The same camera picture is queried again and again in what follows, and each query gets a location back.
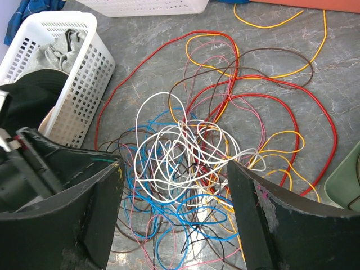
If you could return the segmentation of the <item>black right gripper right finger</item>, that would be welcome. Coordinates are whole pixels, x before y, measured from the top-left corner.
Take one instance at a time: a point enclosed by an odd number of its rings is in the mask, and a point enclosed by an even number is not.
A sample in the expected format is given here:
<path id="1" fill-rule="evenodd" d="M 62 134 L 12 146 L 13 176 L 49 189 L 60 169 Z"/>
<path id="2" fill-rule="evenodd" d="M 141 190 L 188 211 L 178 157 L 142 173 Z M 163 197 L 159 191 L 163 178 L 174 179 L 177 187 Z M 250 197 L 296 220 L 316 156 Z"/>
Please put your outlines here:
<path id="1" fill-rule="evenodd" d="M 247 269 L 359 269 L 359 213 L 310 200 L 235 161 L 228 185 Z"/>

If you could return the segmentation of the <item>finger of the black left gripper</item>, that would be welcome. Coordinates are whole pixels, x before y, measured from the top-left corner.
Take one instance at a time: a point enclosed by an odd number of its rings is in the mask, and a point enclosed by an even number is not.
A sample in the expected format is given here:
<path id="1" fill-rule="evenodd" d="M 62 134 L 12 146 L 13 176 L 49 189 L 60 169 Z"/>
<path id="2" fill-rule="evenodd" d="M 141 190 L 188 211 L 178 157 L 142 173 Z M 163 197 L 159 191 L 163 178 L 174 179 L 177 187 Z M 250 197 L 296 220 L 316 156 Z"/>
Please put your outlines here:
<path id="1" fill-rule="evenodd" d="M 21 145 L 16 166 L 42 197 L 73 187 L 121 159 L 121 155 L 111 152 L 61 146 L 28 127 L 16 134 Z"/>

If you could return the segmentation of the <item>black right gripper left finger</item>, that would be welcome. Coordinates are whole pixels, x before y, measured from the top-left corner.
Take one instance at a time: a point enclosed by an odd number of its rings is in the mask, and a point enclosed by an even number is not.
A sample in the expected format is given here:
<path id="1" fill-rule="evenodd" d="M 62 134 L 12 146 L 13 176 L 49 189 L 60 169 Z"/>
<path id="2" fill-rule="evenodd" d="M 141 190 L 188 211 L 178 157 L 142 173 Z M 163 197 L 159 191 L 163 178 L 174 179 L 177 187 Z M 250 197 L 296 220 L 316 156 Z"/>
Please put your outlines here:
<path id="1" fill-rule="evenodd" d="M 124 185 L 124 163 L 48 199 L 1 213 L 1 269 L 105 269 Z"/>

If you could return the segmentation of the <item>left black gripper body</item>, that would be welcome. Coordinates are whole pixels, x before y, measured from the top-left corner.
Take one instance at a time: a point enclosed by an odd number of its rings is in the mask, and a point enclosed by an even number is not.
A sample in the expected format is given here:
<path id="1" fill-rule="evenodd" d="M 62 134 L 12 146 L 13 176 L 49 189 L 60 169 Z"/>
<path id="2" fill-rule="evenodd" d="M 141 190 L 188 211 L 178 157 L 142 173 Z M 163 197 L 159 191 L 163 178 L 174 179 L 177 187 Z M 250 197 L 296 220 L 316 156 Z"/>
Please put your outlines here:
<path id="1" fill-rule="evenodd" d="M 21 143 L 1 129 L 1 212 L 15 212 L 37 194 L 26 177 L 29 164 Z"/>

